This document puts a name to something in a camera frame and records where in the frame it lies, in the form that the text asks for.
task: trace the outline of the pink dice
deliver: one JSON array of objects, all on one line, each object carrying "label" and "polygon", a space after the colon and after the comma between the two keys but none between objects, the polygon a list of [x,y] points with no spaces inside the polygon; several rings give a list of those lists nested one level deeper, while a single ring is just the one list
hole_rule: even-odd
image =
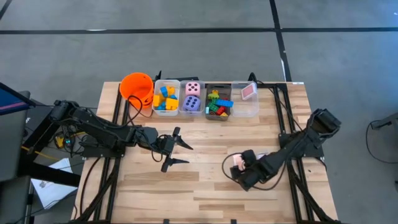
[{"label": "pink dice", "polygon": [[188,82],[185,85],[185,96],[197,96],[200,98],[200,85],[197,82]]}]

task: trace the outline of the dice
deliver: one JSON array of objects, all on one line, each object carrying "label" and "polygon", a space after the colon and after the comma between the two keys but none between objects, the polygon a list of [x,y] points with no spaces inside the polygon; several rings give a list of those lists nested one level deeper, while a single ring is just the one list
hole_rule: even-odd
[{"label": "dice", "polygon": [[184,111],[198,111],[200,108],[200,99],[195,96],[187,96],[184,100],[182,109]]},{"label": "dice", "polygon": [[197,82],[188,82],[185,85],[186,96],[197,96],[200,97],[200,85]]}]

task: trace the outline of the orange bucket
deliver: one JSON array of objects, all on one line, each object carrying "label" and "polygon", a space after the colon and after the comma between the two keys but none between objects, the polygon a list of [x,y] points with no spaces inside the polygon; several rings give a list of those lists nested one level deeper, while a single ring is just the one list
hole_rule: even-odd
[{"label": "orange bucket", "polygon": [[[123,78],[119,91],[124,99],[130,95],[138,97],[142,101],[142,109],[150,108],[154,99],[154,82],[147,74],[134,72]],[[130,103],[137,109],[141,107],[136,98],[130,97]]]}]

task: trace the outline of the purple dice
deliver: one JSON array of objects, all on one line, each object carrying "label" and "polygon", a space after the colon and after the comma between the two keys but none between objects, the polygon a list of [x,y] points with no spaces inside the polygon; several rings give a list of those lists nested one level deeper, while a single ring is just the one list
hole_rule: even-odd
[{"label": "purple dice", "polygon": [[200,99],[195,96],[187,96],[182,108],[184,111],[198,111],[200,108]]}]

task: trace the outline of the black stripe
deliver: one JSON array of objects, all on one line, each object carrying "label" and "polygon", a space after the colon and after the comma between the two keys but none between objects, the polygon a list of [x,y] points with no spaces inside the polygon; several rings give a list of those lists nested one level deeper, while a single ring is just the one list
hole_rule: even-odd
[{"label": "black stripe", "polygon": [[171,29],[104,29],[104,30],[0,30],[0,34],[188,34],[188,33],[259,33],[274,32],[274,28],[222,27]]},{"label": "black stripe", "polygon": [[4,3],[3,7],[1,8],[0,11],[0,20],[4,16],[4,13],[6,13],[8,7],[10,6],[12,0],[7,0],[6,3]]},{"label": "black stripe", "polygon": [[279,17],[278,17],[278,11],[276,9],[275,0],[269,0],[269,4],[271,5],[272,18],[274,20],[274,25],[275,25],[276,39],[278,41],[278,49],[279,49],[280,59],[282,59],[282,61],[284,63],[283,67],[285,70],[285,81],[291,82],[292,76],[290,74],[289,63],[287,62],[284,38],[282,36],[282,32],[281,32],[281,28],[280,28],[280,24],[279,24]]},{"label": "black stripe", "polygon": [[398,32],[398,27],[282,28],[281,32]]}]

